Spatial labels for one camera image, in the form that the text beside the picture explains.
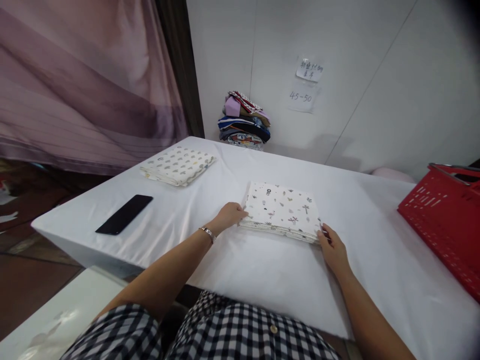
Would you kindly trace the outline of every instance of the sleeve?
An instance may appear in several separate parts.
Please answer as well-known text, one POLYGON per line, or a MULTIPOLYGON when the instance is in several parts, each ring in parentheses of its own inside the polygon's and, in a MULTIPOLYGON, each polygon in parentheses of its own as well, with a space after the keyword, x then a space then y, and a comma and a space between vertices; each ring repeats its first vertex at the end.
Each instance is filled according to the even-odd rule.
POLYGON ((142 306, 127 304, 90 324, 60 360, 161 358, 158 321, 142 306))

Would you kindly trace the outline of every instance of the red plastic basket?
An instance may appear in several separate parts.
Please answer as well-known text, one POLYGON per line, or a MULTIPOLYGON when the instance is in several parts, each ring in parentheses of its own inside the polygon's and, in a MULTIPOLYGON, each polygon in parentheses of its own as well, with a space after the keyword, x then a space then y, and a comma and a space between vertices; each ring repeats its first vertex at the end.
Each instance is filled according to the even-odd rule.
POLYGON ((465 290, 480 303, 480 169, 428 165, 430 171, 398 206, 465 290))

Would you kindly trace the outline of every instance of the handwritten note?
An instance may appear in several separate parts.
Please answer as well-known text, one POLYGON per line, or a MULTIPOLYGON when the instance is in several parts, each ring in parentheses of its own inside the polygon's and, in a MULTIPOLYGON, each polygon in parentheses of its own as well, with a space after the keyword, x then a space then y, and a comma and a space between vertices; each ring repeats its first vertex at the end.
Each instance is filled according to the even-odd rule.
POLYGON ((320 89, 317 84, 295 81, 288 96, 288 108, 304 113, 311 113, 320 89))
POLYGON ((296 75, 299 78, 317 83, 320 80, 323 71, 324 67, 322 65, 313 63, 307 58, 304 58, 298 64, 298 68, 296 69, 296 75))

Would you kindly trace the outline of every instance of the white wall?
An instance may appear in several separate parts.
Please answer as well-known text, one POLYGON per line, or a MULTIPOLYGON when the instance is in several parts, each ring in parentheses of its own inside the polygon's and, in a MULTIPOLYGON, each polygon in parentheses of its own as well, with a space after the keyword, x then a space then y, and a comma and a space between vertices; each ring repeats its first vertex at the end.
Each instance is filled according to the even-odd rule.
POLYGON ((480 157, 473 54, 438 0, 187 4, 207 139, 236 89, 271 115, 275 154, 417 179, 428 162, 480 157), (313 114, 285 105, 300 55, 324 61, 313 114))
POLYGON ((219 140, 225 96, 250 96, 257 0, 187 0, 205 138, 219 140))
POLYGON ((414 0, 259 0, 250 95, 272 116, 265 150, 324 164, 414 0), (324 61, 314 114, 284 105, 297 56, 324 61))

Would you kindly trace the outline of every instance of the plaid shirt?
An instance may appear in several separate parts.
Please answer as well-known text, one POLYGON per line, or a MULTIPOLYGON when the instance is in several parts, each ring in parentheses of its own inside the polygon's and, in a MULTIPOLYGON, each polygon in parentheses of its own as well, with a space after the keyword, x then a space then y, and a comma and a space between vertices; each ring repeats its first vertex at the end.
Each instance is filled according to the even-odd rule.
MULTIPOLYGON (((161 359, 159 323, 140 305, 95 320, 61 360, 161 359)), ((340 359, 304 323, 203 291, 165 359, 340 359)))

